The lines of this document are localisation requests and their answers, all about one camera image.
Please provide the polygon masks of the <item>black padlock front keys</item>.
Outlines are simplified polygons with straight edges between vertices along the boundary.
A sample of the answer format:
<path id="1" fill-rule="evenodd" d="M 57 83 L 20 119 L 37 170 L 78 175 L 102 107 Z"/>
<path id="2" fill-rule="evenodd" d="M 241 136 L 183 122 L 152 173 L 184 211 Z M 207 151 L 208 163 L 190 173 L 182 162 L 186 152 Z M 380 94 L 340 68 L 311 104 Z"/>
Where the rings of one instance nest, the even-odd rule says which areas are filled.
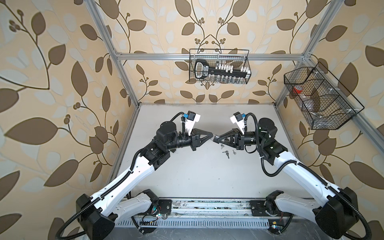
<path id="1" fill-rule="evenodd" d="M 214 142 L 217 138 L 218 138 L 218 137 L 217 137 L 216 135 L 213 135 L 213 136 L 211 137 L 211 140 Z"/>

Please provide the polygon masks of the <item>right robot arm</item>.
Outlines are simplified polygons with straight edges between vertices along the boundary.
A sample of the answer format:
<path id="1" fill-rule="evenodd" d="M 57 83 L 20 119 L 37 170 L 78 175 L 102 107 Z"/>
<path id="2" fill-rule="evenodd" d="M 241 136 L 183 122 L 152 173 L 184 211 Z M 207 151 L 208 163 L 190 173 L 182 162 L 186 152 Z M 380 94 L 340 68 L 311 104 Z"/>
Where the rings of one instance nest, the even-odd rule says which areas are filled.
<path id="1" fill-rule="evenodd" d="M 318 225 L 329 237 L 351 240 L 355 236 L 348 231 L 361 222 L 365 228 L 364 240 L 372 239 L 369 223 L 360 213 L 357 194 L 350 188 L 341 189 L 324 179 L 299 161 L 288 149 L 275 140 L 277 127 L 267 118 L 257 120 L 253 113 L 236 112 L 231 122 L 238 127 L 213 141 L 237 150 L 245 150 L 254 145 L 259 153 L 262 170 L 268 177 L 276 177 L 283 172 L 296 181 L 312 197 L 312 200 L 290 196 L 283 191 L 274 191 L 266 197 L 268 213 L 277 211 L 290 213 Z"/>

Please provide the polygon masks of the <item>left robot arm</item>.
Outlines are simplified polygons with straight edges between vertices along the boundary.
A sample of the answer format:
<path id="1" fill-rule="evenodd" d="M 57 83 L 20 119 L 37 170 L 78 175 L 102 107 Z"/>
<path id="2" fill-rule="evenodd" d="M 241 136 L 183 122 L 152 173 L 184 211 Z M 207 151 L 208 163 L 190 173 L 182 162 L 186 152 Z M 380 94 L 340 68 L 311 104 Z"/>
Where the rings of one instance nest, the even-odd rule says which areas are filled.
<path id="1" fill-rule="evenodd" d="M 103 240 L 114 229 L 115 221 L 126 211 L 118 209 L 119 203 L 144 178 L 155 172 L 171 156 L 171 151 L 190 147 L 195 151 L 213 137 L 211 132 L 194 127 L 201 116 L 192 111 L 179 112 L 182 131 L 177 131 L 173 120 L 163 122 L 151 142 L 139 149 L 131 166 L 107 186 L 91 196 L 83 194 L 76 201 L 77 212 L 66 221 L 55 235 L 56 240 L 73 240 L 87 235 L 91 240 Z M 83 232 L 64 237 L 64 230 L 78 221 Z"/>

